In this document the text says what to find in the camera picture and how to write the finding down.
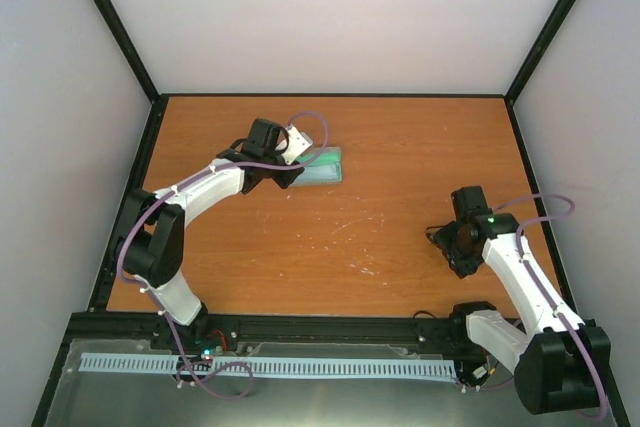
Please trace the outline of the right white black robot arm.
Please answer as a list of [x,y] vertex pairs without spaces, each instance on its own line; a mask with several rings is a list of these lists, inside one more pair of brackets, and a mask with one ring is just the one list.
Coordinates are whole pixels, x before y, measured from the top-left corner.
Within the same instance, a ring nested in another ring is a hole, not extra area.
[[611,343],[561,297],[531,251],[519,222],[505,206],[491,208],[479,186],[452,192],[455,218],[427,237],[460,279],[488,266],[509,295],[521,324],[487,302],[454,307],[452,316],[471,343],[512,375],[524,408],[534,414],[578,411],[603,420]]

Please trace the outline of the grey glasses case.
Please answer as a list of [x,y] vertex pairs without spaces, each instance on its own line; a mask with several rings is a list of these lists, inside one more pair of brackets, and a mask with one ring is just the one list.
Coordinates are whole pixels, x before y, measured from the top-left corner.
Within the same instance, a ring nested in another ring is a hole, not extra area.
[[292,183],[292,187],[309,187],[339,184],[343,180],[342,150],[340,147],[327,147],[323,153]]

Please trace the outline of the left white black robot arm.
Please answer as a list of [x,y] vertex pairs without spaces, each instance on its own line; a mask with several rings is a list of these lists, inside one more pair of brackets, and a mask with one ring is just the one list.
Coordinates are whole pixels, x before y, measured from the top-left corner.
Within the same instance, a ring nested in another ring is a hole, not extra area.
[[234,141],[199,172],[169,187],[137,189],[117,223],[113,258],[121,280],[138,285],[175,322],[172,335],[186,349],[208,337],[204,303],[181,270],[185,232],[198,216],[222,200],[247,194],[262,180],[289,187],[304,171],[298,157],[313,141],[294,125],[258,118],[245,138]]

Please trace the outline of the light blue cleaning cloth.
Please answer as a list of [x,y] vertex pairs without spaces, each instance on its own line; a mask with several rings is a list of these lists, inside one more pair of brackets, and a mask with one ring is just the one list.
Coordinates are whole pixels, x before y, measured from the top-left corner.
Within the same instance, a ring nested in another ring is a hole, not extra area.
[[305,172],[293,183],[294,186],[317,186],[324,184],[339,184],[342,182],[340,164],[309,166]]

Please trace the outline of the black sunglasses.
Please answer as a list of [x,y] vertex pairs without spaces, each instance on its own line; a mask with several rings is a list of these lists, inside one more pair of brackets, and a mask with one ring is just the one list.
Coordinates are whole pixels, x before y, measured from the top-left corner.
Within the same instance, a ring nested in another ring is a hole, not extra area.
[[438,233],[440,229],[441,229],[441,226],[429,226],[425,229],[425,236],[427,240],[438,249],[440,249],[440,243],[439,243],[439,237],[438,237]]

